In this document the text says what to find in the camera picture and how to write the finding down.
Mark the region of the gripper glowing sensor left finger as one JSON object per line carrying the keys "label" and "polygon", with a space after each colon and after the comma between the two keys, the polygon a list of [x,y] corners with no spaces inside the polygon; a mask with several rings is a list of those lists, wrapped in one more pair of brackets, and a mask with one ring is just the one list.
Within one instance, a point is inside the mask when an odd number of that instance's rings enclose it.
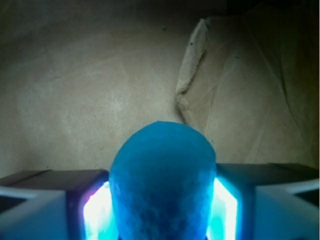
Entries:
{"label": "gripper glowing sensor left finger", "polygon": [[109,172],[21,171],[0,179],[2,240],[116,240]]}

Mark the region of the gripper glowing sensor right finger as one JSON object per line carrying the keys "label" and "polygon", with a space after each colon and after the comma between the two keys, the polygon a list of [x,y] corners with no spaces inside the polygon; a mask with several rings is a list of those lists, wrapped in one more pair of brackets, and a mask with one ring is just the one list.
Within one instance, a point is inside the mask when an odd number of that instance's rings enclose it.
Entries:
{"label": "gripper glowing sensor right finger", "polygon": [[319,239],[319,171],[297,163],[219,163],[206,237]]}

